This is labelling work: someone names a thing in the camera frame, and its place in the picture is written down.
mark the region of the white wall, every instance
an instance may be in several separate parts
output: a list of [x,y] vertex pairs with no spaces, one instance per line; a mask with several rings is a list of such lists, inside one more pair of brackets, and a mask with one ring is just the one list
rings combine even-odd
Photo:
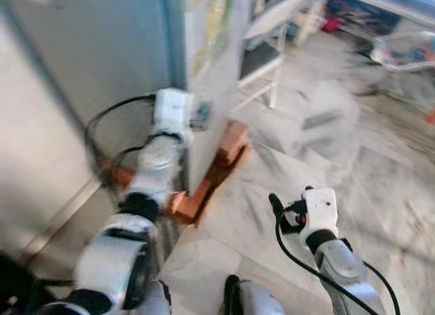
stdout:
[[38,249],[95,190],[82,138],[0,3],[0,248]]

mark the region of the black cable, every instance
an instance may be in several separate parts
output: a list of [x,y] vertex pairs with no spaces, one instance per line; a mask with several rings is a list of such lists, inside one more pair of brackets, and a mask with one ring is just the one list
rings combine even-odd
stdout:
[[400,315],[399,302],[397,300],[396,294],[394,293],[392,286],[389,284],[387,279],[384,278],[384,276],[381,274],[381,272],[379,272],[374,266],[370,265],[366,261],[363,261],[363,262],[364,262],[365,266],[367,266],[374,274],[376,274],[376,276],[379,279],[381,279],[382,283],[387,288],[389,295],[391,296],[391,300],[393,301],[394,312],[396,313],[396,315]]
[[[109,190],[110,195],[112,196],[114,200],[114,204],[116,207],[119,207],[119,204],[121,202],[121,198],[116,190],[116,187],[114,186],[113,182],[111,181],[111,173],[107,173],[105,169],[101,167],[101,164],[98,160],[98,156],[102,154],[100,152],[100,149],[97,146],[97,143],[93,139],[92,136],[92,130],[94,127],[98,124],[98,122],[106,116],[108,113],[118,109],[119,107],[122,107],[124,105],[137,102],[137,101],[146,101],[149,103],[154,102],[156,96],[155,94],[146,95],[146,96],[139,96],[139,97],[133,97],[131,99],[126,99],[124,101],[118,102],[116,104],[113,104],[112,106],[108,107],[107,109],[99,112],[96,116],[94,116],[89,122],[88,125],[85,128],[85,147],[86,147],[86,156],[88,157],[89,163],[91,164],[91,169],[93,172],[97,175],[97,177],[102,181],[103,186]],[[128,148],[126,150],[121,151],[114,159],[112,166],[118,166],[122,159],[130,152],[133,152],[135,150],[140,150],[142,146],[137,146],[134,148]],[[89,152],[92,153],[92,160],[90,160]]]
[[[302,261],[300,261],[298,258],[296,258],[293,254],[291,254],[288,249],[285,247],[283,240],[281,238],[281,232],[280,232],[280,226],[279,223],[281,223],[282,218],[284,217],[285,213],[291,210],[291,206],[285,208],[279,216],[276,217],[277,222],[275,224],[275,235],[277,236],[277,241],[279,244],[279,247],[281,247],[282,251],[284,252],[285,255],[287,255],[287,257],[289,259],[291,259],[293,262],[295,262],[297,265],[301,266],[303,269],[305,269],[306,271],[310,272],[311,274],[317,276],[320,280],[322,280],[323,282],[326,282],[327,284],[329,284],[331,287],[335,288],[338,292],[344,294],[346,297],[348,297],[350,300],[354,301],[355,303],[357,303],[359,306],[361,306],[364,310],[366,310],[369,314],[371,315],[378,315],[378,313],[376,313],[369,305],[367,305],[366,303],[364,303],[361,299],[357,298],[356,296],[354,296],[352,293],[350,293],[349,291],[347,291],[346,289],[344,289],[342,286],[340,286],[339,284],[337,284],[335,281],[329,279],[327,276],[323,275],[322,273],[316,271],[315,269],[313,269],[312,267],[309,267],[307,264],[303,263]],[[380,274],[376,269],[374,269],[374,273],[375,274]],[[396,296],[391,295],[391,298],[397,301]]]
[[43,286],[72,286],[73,280],[49,280],[49,279],[36,279],[33,281],[31,292],[29,295],[29,302],[27,303],[25,314],[30,314],[35,307],[39,289]]

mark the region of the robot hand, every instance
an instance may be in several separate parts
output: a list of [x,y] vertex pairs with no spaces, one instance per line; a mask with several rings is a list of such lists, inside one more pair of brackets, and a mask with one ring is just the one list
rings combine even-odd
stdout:
[[336,315],[385,315],[381,300],[367,279],[366,265],[353,253],[346,239],[336,238],[338,216],[333,189],[307,187],[302,199],[286,209],[275,194],[269,195],[269,201],[279,220],[281,232],[284,235],[298,234],[301,246],[313,253],[319,271],[303,264],[280,246],[293,261],[322,279]]

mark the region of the red object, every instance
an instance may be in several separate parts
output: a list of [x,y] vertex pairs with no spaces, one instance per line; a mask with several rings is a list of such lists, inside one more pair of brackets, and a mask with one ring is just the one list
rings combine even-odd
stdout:
[[330,17],[326,19],[326,24],[324,24],[324,26],[321,29],[327,33],[332,33],[336,31],[339,27],[340,27],[340,18]]
[[99,162],[111,173],[112,182],[121,188],[127,188],[131,180],[136,176],[136,172],[126,167],[116,167],[113,162],[104,156],[99,156]]
[[426,116],[426,122],[431,125],[435,124],[435,110]]

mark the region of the white chair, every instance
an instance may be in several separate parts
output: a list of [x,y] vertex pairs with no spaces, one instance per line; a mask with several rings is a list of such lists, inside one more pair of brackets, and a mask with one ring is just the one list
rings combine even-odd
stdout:
[[[237,111],[268,91],[270,91],[269,107],[275,108],[277,85],[285,55],[288,22],[307,2],[308,0],[274,0],[272,3],[267,3],[264,11],[253,19],[245,39],[257,39],[260,43],[253,50],[245,51],[237,87],[243,88],[273,71],[272,79],[268,80],[266,86],[234,107],[231,112]],[[278,42],[277,46],[273,47],[267,41],[275,34],[276,29],[279,29]]]

